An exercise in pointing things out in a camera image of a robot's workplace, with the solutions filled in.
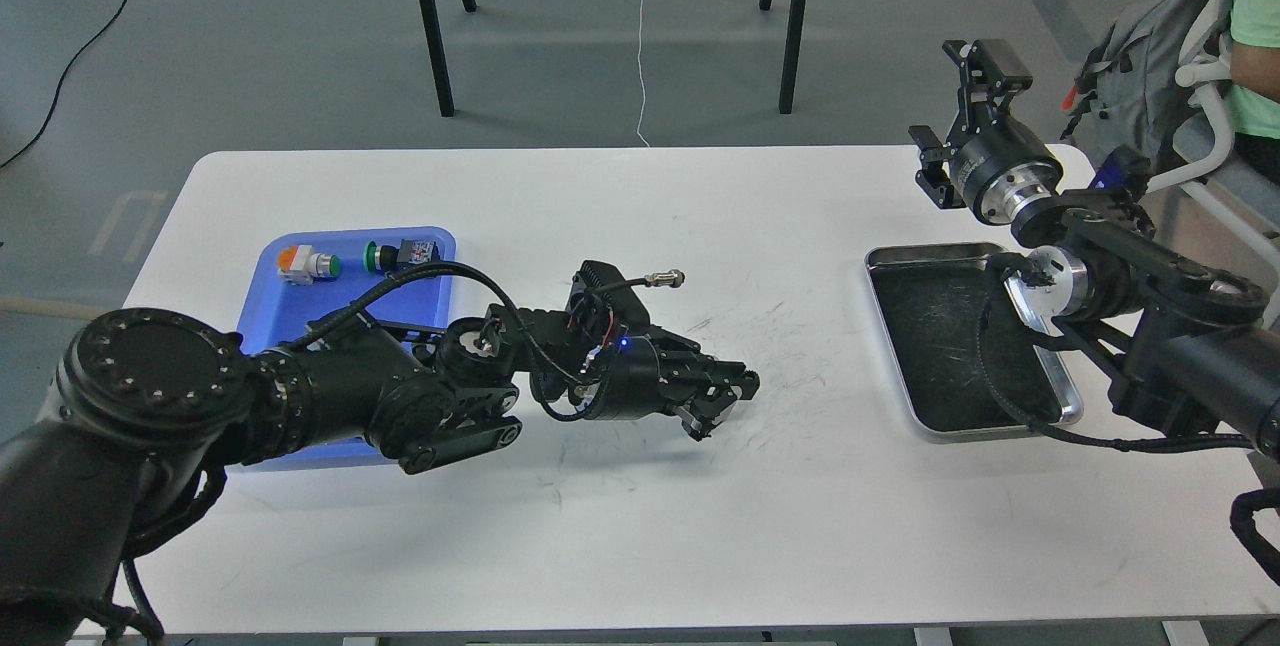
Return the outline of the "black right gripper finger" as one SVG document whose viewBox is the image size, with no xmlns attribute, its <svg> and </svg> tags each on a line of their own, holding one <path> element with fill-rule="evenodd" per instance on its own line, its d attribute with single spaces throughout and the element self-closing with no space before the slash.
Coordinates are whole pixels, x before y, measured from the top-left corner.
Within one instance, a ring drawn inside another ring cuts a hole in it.
<svg viewBox="0 0 1280 646">
<path fill-rule="evenodd" d="M 1010 116 L 1018 93 L 1030 90 L 1034 77 L 1012 45 L 1004 38 L 943 41 L 943 52 L 959 68 L 957 113 L 952 132 L 978 132 Z"/>
<path fill-rule="evenodd" d="M 942 145 L 929 125 L 910 125 L 908 136 L 918 148 L 920 162 L 920 169 L 915 173 L 916 185 L 929 196 L 937 209 L 959 209 L 959 194 L 945 171 L 954 148 Z"/>
</svg>

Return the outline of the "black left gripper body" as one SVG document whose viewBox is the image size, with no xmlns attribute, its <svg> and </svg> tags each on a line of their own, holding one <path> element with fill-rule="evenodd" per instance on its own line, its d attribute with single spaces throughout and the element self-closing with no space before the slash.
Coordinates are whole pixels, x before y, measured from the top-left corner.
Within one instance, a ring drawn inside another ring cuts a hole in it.
<svg viewBox="0 0 1280 646">
<path fill-rule="evenodd" d="M 655 327 L 646 335 L 616 336 L 589 351 L 585 376 L 588 421 L 635 421 L 645 414 L 675 414 L 685 423 L 698 394 L 694 367 L 703 358 L 699 342 Z"/>
</svg>

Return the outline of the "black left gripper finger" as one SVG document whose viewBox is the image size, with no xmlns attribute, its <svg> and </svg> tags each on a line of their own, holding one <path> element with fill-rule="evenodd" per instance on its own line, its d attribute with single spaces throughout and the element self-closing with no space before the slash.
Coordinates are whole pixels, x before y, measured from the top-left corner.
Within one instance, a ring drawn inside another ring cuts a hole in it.
<svg viewBox="0 0 1280 646">
<path fill-rule="evenodd" d="M 705 391 L 673 406 L 672 414 L 680 420 L 687 436 L 700 443 L 728 417 L 737 400 L 739 391 Z"/>
<path fill-rule="evenodd" d="M 700 403 L 753 400 L 760 388 L 759 374 L 741 362 L 696 354 L 690 368 L 695 382 L 694 397 Z"/>
</svg>

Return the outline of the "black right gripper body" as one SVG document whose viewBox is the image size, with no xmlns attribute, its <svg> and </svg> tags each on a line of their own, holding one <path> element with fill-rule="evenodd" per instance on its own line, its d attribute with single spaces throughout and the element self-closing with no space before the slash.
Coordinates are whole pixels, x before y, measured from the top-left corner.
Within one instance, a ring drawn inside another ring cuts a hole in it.
<svg viewBox="0 0 1280 646">
<path fill-rule="evenodd" d="M 1056 194 L 1064 175 L 1052 151 L 1021 122 L 979 125 L 951 145 L 950 180 L 984 225 L 1010 225 L 1025 205 Z"/>
</svg>

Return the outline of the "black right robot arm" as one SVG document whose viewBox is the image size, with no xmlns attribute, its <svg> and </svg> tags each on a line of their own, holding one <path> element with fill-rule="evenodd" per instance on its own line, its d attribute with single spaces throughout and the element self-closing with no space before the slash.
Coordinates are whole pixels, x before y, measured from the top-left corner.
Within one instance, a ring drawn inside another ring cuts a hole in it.
<svg viewBox="0 0 1280 646">
<path fill-rule="evenodd" d="M 1243 446 L 1276 462 L 1277 335 L 1262 324 L 1268 295 L 1238 274 L 1158 246 L 1142 209 L 1153 171 L 1134 148 L 1107 162 L 1117 180 L 1059 191 L 1064 169 L 1011 113 L 1033 77 L 1002 38 L 943 43 L 957 67 L 957 114 L 946 137 L 910 127 L 916 184 L 936 207 L 1009 226 L 1024 255 L 992 255 L 975 324 L 977 367 L 1000 408 L 1046 437 L 1120 453 L 1176 454 Z M 1108 400 L 1158 437 L 1089 437 L 1018 406 L 986 363 L 996 295 L 1019 283 L 1055 333 L 1028 330 L 1046 351 L 1079 351 L 1108 377 Z"/>
</svg>

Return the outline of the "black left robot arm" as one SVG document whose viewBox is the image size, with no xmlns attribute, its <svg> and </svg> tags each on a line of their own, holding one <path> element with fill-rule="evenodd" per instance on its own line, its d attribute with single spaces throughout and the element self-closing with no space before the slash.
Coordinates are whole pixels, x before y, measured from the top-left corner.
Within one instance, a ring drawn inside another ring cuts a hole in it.
<svg viewBox="0 0 1280 646">
<path fill-rule="evenodd" d="M 3 444 L 5 645 L 109 641 L 164 628 L 136 563 L 202 519 L 227 468 L 343 437 L 419 475 L 511 445 L 516 374 L 556 421 L 669 414 L 709 437 L 760 380 L 655 326 L 639 287 L 586 260 L 562 310 L 516 307 L 492 278 L 440 260 L 388 274 L 302 336 L 248 356 L 238 333 L 170 310 L 87 322 L 37 420 Z"/>
</svg>

